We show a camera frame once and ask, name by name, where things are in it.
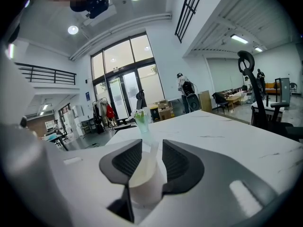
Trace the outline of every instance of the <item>chair headrest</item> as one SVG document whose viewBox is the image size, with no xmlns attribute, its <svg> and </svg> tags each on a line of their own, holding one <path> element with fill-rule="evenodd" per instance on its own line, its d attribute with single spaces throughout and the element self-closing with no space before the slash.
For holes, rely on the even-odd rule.
<svg viewBox="0 0 303 227">
<path fill-rule="evenodd" d="M 245 63 L 244 61 L 247 60 L 249 62 L 249 66 L 247 67 L 245 65 L 246 68 L 248 68 L 251 72 L 254 71 L 254 68 L 255 68 L 255 60 L 253 58 L 253 56 L 247 52 L 247 51 L 239 51 L 238 52 L 238 56 L 239 56 L 239 59 L 238 59 L 238 66 L 239 66 L 239 70 L 240 72 L 246 76 L 245 72 L 242 70 L 241 68 L 241 62 Z"/>
</svg>

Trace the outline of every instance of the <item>metal railing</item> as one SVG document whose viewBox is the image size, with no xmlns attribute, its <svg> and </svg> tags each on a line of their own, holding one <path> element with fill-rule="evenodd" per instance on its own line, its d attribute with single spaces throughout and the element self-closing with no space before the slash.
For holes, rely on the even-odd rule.
<svg viewBox="0 0 303 227">
<path fill-rule="evenodd" d="M 200 0 L 184 0 L 178 25 L 175 31 L 175 35 L 178 37 L 180 43 L 182 43 L 182 39 L 188 28 L 188 25 L 193 15 L 196 13 L 196 8 L 198 6 L 199 1 Z"/>
<path fill-rule="evenodd" d="M 76 85 L 75 73 L 23 63 L 15 64 L 18 65 L 28 82 Z"/>
</svg>

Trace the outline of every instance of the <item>marble table top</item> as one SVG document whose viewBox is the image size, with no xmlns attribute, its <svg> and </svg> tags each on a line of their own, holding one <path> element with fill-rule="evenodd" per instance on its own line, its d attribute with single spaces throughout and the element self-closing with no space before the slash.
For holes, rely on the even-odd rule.
<svg viewBox="0 0 303 227">
<path fill-rule="evenodd" d="M 150 151 L 145 139 L 159 142 L 157 159 L 161 163 L 163 139 L 175 140 L 218 152 L 240 162 L 266 181 L 278 194 L 293 187 L 303 169 L 303 144 L 280 135 L 224 118 L 195 111 L 149 125 L 149 134 L 139 128 L 119 131 L 107 145 L 143 139 L 143 151 Z"/>
<path fill-rule="evenodd" d="M 275 104 L 276 102 L 270 102 L 270 101 L 268 101 L 268 107 L 266 107 L 266 100 L 263 100 L 262 102 L 263 102 L 263 105 L 264 105 L 265 110 L 272 110 L 272 111 L 275 110 L 274 108 L 272 108 L 272 107 L 270 107 L 270 106 L 271 106 L 271 104 Z M 251 106 L 253 106 L 253 107 L 255 107 L 255 108 L 258 108 L 257 102 L 254 102 Z M 284 107 L 280 107 L 280 110 L 279 110 L 279 111 L 280 111 L 280 112 L 284 112 L 284 111 L 285 111 L 285 110 L 284 110 Z"/>
</svg>

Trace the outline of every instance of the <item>glass door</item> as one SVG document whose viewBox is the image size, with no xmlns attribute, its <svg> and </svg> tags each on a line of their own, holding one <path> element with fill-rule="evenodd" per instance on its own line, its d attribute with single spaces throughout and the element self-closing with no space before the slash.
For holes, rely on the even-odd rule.
<svg viewBox="0 0 303 227">
<path fill-rule="evenodd" d="M 119 77 L 109 81 L 109 89 L 111 91 L 111 101 L 115 104 L 112 107 L 116 109 L 117 119 L 128 118 Z"/>
<path fill-rule="evenodd" d="M 121 73 L 108 79 L 109 94 L 117 119 L 128 118 L 137 108 L 136 94 L 141 88 L 137 72 Z"/>
</svg>

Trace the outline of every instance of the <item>chair armrest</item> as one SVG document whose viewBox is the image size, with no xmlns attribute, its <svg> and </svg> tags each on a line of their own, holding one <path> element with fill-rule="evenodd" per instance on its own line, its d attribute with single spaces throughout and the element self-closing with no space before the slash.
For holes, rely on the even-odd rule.
<svg viewBox="0 0 303 227">
<path fill-rule="evenodd" d="M 289 107 L 289 103 L 274 103 L 270 105 L 271 108 Z"/>
<path fill-rule="evenodd" d="M 287 134 L 297 139 L 303 139 L 303 127 L 286 127 Z"/>
</svg>

